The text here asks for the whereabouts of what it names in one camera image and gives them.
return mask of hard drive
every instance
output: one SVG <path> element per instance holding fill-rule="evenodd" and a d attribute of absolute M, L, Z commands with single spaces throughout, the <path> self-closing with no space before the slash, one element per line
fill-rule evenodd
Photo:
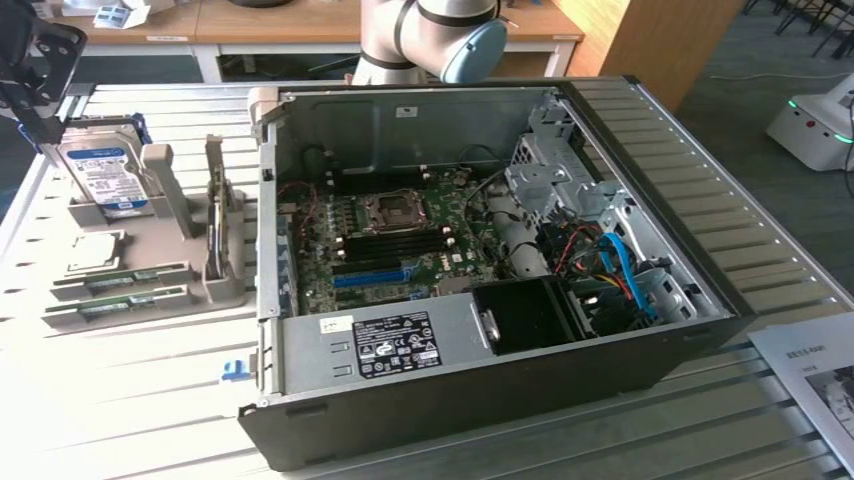
<path fill-rule="evenodd" d="M 140 161 L 150 143 L 142 116 L 72 120 L 59 153 L 80 187 L 78 203 L 96 203 L 104 217 L 154 214 L 150 197 L 159 194 Z"/>

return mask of black cable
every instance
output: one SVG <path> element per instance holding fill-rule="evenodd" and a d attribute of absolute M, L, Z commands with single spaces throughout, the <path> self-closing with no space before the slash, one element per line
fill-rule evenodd
<path fill-rule="evenodd" d="M 594 243 L 591 246 L 589 246 L 587 248 L 582 249 L 581 251 L 578 251 L 571 257 L 570 259 L 566 261 L 566 264 L 573 267 L 575 265 L 575 262 L 578 262 L 581 259 L 583 259 L 585 257 L 590 256 L 594 253 L 599 253 L 599 248 L 597 246 L 597 244 Z"/>
<path fill-rule="evenodd" d="M 510 250 L 510 253 L 505 256 L 505 258 L 510 259 L 510 257 L 513 257 L 513 254 L 517 253 L 519 251 L 519 249 L 525 246 L 533 247 L 534 250 L 537 250 L 539 252 L 539 247 L 537 246 L 537 244 L 534 242 L 522 242 L 518 243 L 515 247 L 513 247 L 513 250 Z"/>
<path fill-rule="evenodd" d="M 489 250 L 491 250 L 491 248 L 483 243 L 483 241 L 481 240 L 481 237 L 475 235 L 474 228 L 471 228 L 471 221 L 469 220 L 469 207 L 470 207 L 471 199 L 475 198 L 475 195 L 478 195 L 478 193 L 486 189 L 486 187 L 499 178 L 499 176 L 503 173 L 505 173 L 503 168 L 499 169 L 497 172 L 494 172 L 493 175 L 490 175 L 487 179 L 481 183 L 481 185 L 475 187 L 474 191 L 469 194 L 469 196 L 466 197 L 466 200 L 463 201 L 463 224 L 466 225 L 466 230 L 469 230 L 469 235 L 471 235 L 473 240 L 481 246 L 481 249 L 483 250 L 485 254 L 487 256 L 493 256 L 494 258 L 499 258 L 499 255 L 493 255 L 491 253 L 486 253 Z"/>
<path fill-rule="evenodd" d="M 475 150 L 477 148 L 479 148 L 486 153 L 489 153 L 493 156 L 493 158 L 498 160 L 501 163 L 505 163 L 505 161 L 502 160 L 502 157 L 499 157 L 498 153 L 495 153 L 495 150 L 493 150 L 487 145 L 483 145 L 482 143 L 473 143 L 471 145 L 466 145 L 463 149 L 459 151 L 459 155 L 457 155 L 458 164 L 462 165 L 465 163 L 463 160 L 466 158 L 466 154 L 473 150 Z"/>
<path fill-rule="evenodd" d="M 852 152 L 854 151 L 854 98 L 849 103 L 849 121 L 852 123 L 852 138 L 849 138 L 849 153 L 845 156 L 845 189 L 849 191 L 849 196 L 854 198 L 854 188 L 852 188 L 852 172 L 849 166 L 852 164 Z"/>
<path fill-rule="evenodd" d="M 490 212 L 487 213 L 487 220 L 493 219 L 495 215 L 498 215 L 499 213 L 503 213 L 505 215 L 507 215 L 507 218 L 510 219 L 511 222 L 522 221 L 522 218 L 519 218 L 519 215 L 517 215 L 515 213 L 510 213 L 506 210 L 490 210 Z"/>

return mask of wooden desk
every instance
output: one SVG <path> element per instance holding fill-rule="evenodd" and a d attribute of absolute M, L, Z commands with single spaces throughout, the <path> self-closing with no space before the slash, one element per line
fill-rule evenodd
<path fill-rule="evenodd" d="M 144 25 L 128 30 L 95 28 L 92 25 L 92 17 L 59 17 L 55 18 L 52 22 L 71 25 L 86 32 L 90 37 L 86 48 L 87 55 L 144 55 L 144 53 L 127 53 L 131 51 L 127 48 L 116 49 L 104 47 L 144 47 L 146 45 L 163 47 L 170 44 L 187 45 L 195 43 L 200 8 L 200 0 L 192 0 L 190 3 L 184 3 L 160 13 L 155 13 Z"/>
<path fill-rule="evenodd" d="M 507 26 L 507 52 L 539 53 L 547 57 L 545 75 L 563 76 L 583 32 L 550 1 L 537 6 L 525 0 L 518 5 L 502 9 L 519 25 Z M 359 13 L 358 0 L 295 0 L 263 10 L 204 0 L 195 50 L 206 83 L 222 82 L 219 55 L 359 53 Z M 513 74 L 513 66 L 502 71 Z"/>
<path fill-rule="evenodd" d="M 567 75 L 637 76 L 675 111 L 743 0 L 555 0 L 585 29 Z"/>
<path fill-rule="evenodd" d="M 502 9 L 519 27 L 507 26 L 510 54 L 497 75 L 563 76 L 585 34 L 551 1 L 537 6 L 523 0 L 518 5 Z M 359 53 L 359 18 L 358 0 L 295 0 L 267 9 L 239 7 L 228 0 L 192 0 L 128 30 L 94 28 L 92 17 L 54 21 L 88 34 L 86 55 L 192 55 L 204 82 L 222 83 L 220 55 Z"/>

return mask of label sticker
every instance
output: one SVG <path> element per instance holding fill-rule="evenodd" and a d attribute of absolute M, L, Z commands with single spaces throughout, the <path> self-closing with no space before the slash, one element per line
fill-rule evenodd
<path fill-rule="evenodd" d="M 418 117 L 418 107 L 398 107 L 398 109 L 395 110 L 395 116 L 398 118 Z"/>
<path fill-rule="evenodd" d="M 126 170 L 128 155 L 122 148 L 96 148 L 68 152 L 70 167 L 90 197 L 112 216 L 138 215 L 148 203 L 139 177 Z"/>
<path fill-rule="evenodd" d="M 98 307 L 87 307 L 87 308 L 82 308 L 80 310 L 78 310 L 78 312 L 80 312 L 83 315 L 100 315 L 104 313 L 114 313 L 118 311 L 126 311 L 130 310 L 131 306 L 124 303 L 112 303 L 110 305 L 100 305 Z"/>
<path fill-rule="evenodd" d="M 148 35 L 146 40 L 150 42 L 188 42 L 190 37 L 174 37 L 170 35 Z"/>
<path fill-rule="evenodd" d="M 352 328 L 352 315 L 320 319 L 320 333 L 346 332 Z"/>
<path fill-rule="evenodd" d="M 352 336 L 364 378 L 442 365 L 427 312 L 355 322 Z"/>
<path fill-rule="evenodd" d="M 136 278 L 138 280 L 154 280 L 155 278 L 158 278 L 158 272 L 134 272 L 134 278 Z"/>
<path fill-rule="evenodd" d="M 115 278 L 112 280 L 102 280 L 100 282 L 87 283 L 86 286 L 90 288 L 106 288 L 114 287 L 116 285 L 130 285 L 134 283 L 134 279 L 128 277 Z"/>

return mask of wire bundle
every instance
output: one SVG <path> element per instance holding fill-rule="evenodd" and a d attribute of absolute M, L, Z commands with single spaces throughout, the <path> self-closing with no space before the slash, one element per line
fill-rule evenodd
<path fill-rule="evenodd" d="M 318 189 L 311 183 L 296 180 L 282 185 L 282 188 L 279 188 L 278 196 L 280 197 L 282 195 L 284 195 L 284 192 L 288 190 L 288 188 L 296 186 L 306 187 L 311 192 L 311 207 L 308 207 L 308 214 L 303 219 L 303 223 L 300 223 L 299 225 L 300 235 L 306 236 L 306 226 L 308 225 L 308 221 L 311 220 L 311 217 L 314 217 L 315 210 L 318 209 Z"/>
<path fill-rule="evenodd" d="M 570 221 L 562 227 L 571 229 L 573 233 L 555 264 L 555 274 L 587 277 L 611 284 L 621 289 L 627 300 L 634 300 L 641 311 L 655 317 L 655 310 L 634 278 L 635 256 L 619 236 L 603 232 L 595 223 Z"/>

